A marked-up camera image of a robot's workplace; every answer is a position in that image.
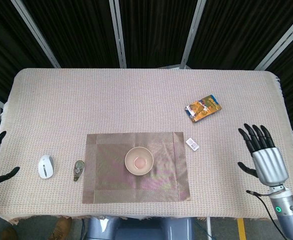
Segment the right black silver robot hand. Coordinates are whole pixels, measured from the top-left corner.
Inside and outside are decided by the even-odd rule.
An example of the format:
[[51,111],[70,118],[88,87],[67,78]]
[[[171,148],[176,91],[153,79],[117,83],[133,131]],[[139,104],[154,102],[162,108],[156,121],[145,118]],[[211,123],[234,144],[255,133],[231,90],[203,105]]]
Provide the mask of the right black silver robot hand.
[[243,137],[255,168],[249,168],[241,161],[237,165],[245,173],[258,178],[265,186],[284,184],[289,179],[289,174],[269,130],[263,125],[243,125],[245,129],[239,128],[238,131]]

